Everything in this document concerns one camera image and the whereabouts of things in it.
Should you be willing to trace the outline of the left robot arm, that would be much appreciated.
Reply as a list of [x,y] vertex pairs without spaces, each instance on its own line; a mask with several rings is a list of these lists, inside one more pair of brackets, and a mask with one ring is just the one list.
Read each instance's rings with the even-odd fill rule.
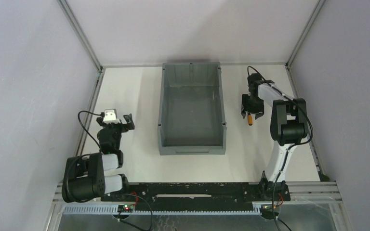
[[94,141],[99,151],[67,159],[62,186],[65,202],[85,203],[109,193],[128,192],[129,183],[124,174],[106,175],[106,171],[123,166],[121,137],[123,133],[135,129],[132,114],[123,118],[124,123],[114,111],[97,115],[96,121],[101,129]]

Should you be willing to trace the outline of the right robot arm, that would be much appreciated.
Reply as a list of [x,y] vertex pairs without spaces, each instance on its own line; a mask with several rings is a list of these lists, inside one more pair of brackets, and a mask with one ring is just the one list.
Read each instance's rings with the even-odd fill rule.
[[280,200],[289,193],[285,177],[292,153],[304,144],[309,132],[306,102],[302,98],[290,98],[271,80],[249,77],[248,87],[249,93],[242,95],[241,115],[249,125],[264,115],[265,104],[272,109],[270,136],[274,145],[257,186],[257,196],[263,201]]

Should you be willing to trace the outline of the orange handled screwdriver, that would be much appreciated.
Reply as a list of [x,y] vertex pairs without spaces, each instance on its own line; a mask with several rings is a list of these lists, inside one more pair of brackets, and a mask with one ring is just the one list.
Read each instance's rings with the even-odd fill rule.
[[253,125],[253,118],[252,118],[252,115],[251,114],[248,114],[247,115],[247,121],[248,121],[248,125],[249,126],[252,126]]

